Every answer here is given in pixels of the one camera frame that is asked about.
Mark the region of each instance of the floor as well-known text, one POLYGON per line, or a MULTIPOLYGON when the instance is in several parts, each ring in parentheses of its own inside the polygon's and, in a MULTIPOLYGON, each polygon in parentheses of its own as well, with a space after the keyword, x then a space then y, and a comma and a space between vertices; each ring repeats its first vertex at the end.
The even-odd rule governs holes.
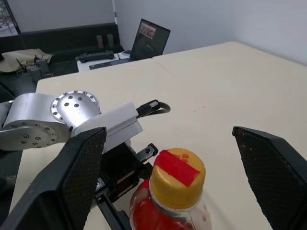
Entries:
MULTIPOLYGON (((50 64, 53 77, 78 72, 76 60, 50 64)), ((0 73, 0 103, 13 100, 21 94, 35 92, 30 77, 16 73, 0 73)), ((0 225, 6 219, 12 201, 16 176, 22 156, 22 151, 4 153, 0 150, 0 225)))

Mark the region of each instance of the plastic bottle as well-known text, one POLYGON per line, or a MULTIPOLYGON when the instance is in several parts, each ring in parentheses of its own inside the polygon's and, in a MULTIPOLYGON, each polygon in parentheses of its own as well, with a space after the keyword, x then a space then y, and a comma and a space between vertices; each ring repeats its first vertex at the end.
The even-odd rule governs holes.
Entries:
POLYGON ((206 170, 186 149, 160 152, 150 180, 144 181, 130 201, 133 230, 211 230, 202 201, 206 170))

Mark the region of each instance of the laptop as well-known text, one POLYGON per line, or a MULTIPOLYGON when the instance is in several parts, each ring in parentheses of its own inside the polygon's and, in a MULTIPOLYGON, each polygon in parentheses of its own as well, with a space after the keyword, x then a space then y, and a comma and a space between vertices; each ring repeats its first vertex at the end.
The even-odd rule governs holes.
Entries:
POLYGON ((168 29, 141 19, 130 58, 91 65, 90 69, 114 66, 162 55, 170 32, 168 29))

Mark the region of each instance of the laptop screen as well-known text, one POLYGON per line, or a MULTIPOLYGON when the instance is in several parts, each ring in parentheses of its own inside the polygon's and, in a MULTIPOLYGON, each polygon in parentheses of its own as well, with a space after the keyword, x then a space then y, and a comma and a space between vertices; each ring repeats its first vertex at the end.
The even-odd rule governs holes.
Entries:
POLYGON ((132 60, 153 58, 163 54, 170 30, 142 19, 130 57, 132 60))

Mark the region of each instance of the table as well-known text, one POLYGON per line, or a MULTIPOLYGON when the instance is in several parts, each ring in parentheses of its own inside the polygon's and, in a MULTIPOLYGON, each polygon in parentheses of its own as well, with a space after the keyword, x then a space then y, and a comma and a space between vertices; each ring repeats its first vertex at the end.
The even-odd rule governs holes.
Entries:
MULTIPOLYGON (((306 159, 306 76, 305 66, 231 42, 41 80, 37 92, 86 90, 102 111, 127 101, 168 103, 170 113, 140 119, 144 131, 132 147, 138 152, 152 142, 159 150, 182 147, 199 155, 213 229, 271 230, 249 187, 232 128, 281 136, 306 159)), ((12 207, 62 146, 24 151, 12 207)), ((121 203, 127 206, 129 198, 121 203)), ((110 229, 101 216, 93 209, 85 229, 110 229)))
POLYGON ((77 61, 77 66, 78 66, 79 72, 85 72, 85 71, 90 71, 91 65, 96 65, 96 64, 100 64, 100 63, 106 63, 106 62, 116 61, 116 60, 119 60, 119 59, 126 59, 126 58, 129 58, 129 56, 123 55, 122 53, 117 53, 117 54, 114 54, 113 59, 88 61, 88 62, 85 62, 85 63, 81 63, 81 61, 77 61))

